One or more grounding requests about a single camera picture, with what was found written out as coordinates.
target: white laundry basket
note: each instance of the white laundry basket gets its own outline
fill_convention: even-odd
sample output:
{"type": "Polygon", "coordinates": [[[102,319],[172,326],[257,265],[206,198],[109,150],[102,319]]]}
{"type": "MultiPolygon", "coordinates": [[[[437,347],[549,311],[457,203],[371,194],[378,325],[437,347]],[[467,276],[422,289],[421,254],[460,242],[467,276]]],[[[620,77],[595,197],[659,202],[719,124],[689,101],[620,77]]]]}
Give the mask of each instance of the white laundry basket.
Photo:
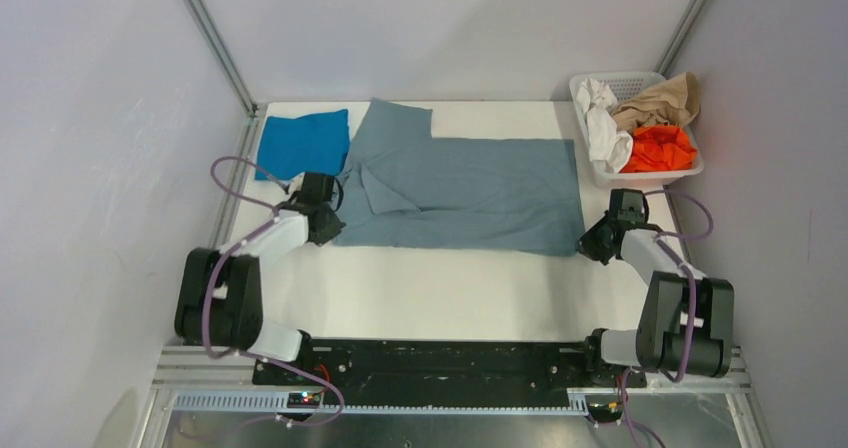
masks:
{"type": "MultiPolygon", "coordinates": [[[[651,71],[613,71],[577,75],[568,82],[572,100],[577,97],[577,88],[586,78],[594,78],[609,85],[615,97],[618,98],[619,103],[633,98],[649,86],[665,81],[665,77],[651,71]]],[[[577,110],[577,121],[580,123],[583,142],[588,151],[589,133],[586,128],[586,117],[580,112],[580,107],[577,106],[577,103],[574,104],[574,108],[577,110]]],[[[692,136],[692,131],[689,127],[684,126],[683,131],[686,132],[692,146],[698,149],[695,137],[692,136]]],[[[688,170],[655,171],[652,173],[613,173],[607,169],[606,163],[603,161],[593,161],[591,165],[592,177],[595,180],[595,184],[600,187],[610,188],[644,188],[658,184],[667,185],[684,176],[697,175],[704,171],[704,159],[701,157],[701,150],[698,150],[695,161],[692,163],[692,168],[688,170]]]]}

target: red cloth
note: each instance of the red cloth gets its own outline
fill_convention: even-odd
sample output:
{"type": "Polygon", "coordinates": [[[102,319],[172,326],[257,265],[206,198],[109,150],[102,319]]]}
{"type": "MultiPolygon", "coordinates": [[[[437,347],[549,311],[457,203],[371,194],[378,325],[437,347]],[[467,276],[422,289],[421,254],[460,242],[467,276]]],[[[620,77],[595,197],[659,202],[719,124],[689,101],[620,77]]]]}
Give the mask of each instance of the red cloth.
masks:
{"type": "Polygon", "coordinates": [[[633,153],[622,173],[688,170],[698,154],[679,126],[642,126],[632,135],[633,153]]]}

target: white wall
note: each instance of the white wall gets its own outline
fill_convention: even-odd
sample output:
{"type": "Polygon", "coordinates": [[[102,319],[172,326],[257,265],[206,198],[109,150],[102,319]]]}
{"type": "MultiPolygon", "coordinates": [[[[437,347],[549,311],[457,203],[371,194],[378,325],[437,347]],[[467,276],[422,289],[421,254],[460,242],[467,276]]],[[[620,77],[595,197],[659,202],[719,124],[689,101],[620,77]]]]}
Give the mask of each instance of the white wall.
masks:
{"type": "Polygon", "coordinates": [[[566,99],[650,70],[689,0],[204,0],[259,101],[566,99]]]}
{"type": "Polygon", "coordinates": [[[125,446],[244,115],[182,0],[0,0],[0,31],[0,446],[125,446]]]}
{"type": "MultiPolygon", "coordinates": [[[[694,256],[736,288],[736,335],[779,447],[845,446],[848,0],[715,0],[677,64],[702,81],[713,210],[694,256]]],[[[684,227],[700,229],[697,209],[684,227]]]]}

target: brown cloth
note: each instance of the brown cloth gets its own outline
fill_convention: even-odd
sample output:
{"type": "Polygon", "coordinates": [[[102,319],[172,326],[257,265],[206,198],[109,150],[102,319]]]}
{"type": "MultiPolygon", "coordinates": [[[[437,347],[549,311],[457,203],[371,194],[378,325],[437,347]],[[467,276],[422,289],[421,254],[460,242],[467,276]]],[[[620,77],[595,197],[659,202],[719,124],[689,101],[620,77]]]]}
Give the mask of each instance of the brown cloth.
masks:
{"type": "Polygon", "coordinates": [[[658,83],[621,103],[612,112],[618,130],[640,126],[686,126],[701,109],[698,79],[686,72],[658,83]]]}

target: vertical metal post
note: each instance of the vertical metal post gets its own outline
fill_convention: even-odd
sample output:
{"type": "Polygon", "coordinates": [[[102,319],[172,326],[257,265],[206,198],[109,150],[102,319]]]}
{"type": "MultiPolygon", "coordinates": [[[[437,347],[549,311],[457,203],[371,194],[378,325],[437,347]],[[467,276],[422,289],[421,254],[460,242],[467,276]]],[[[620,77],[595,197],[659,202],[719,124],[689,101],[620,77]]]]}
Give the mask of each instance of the vertical metal post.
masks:
{"type": "Polygon", "coordinates": [[[656,68],[654,68],[654,71],[661,73],[666,78],[671,75],[671,70],[674,68],[674,64],[680,56],[680,50],[692,36],[695,24],[698,22],[698,19],[701,17],[701,14],[703,14],[704,9],[707,5],[709,5],[710,1],[712,0],[689,1],[689,6],[686,7],[686,11],[683,13],[683,18],[681,18],[680,23],[677,24],[677,28],[674,30],[674,35],[671,37],[671,41],[669,41],[668,46],[663,52],[660,61],[657,63],[656,68]]]}
{"type": "Polygon", "coordinates": [[[221,69],[224,70],[224,74],[227,75],[227,79],[229,80],[233,90],[236,92],[236,96],[238,96],[244,111],[248,116],[253,116],[254,111],[256,111],[256,103],[253,101],[253,97],[250,96],[250,92],[247,90],[244,80],[236,69],[236,65],[230,56],[230,52],[227,51],[227,47],[221,39],[221,34],[218,33],[215,23],[212,22],[212,17],[209,15],[203,0],[184,1],[191,12],[191,16],[194,18],[194,21],[197,22],[197,26],[200,28],[201,34],[209,44],[212,54],[215,55],[218,65],[221,66],[221,69]]]}

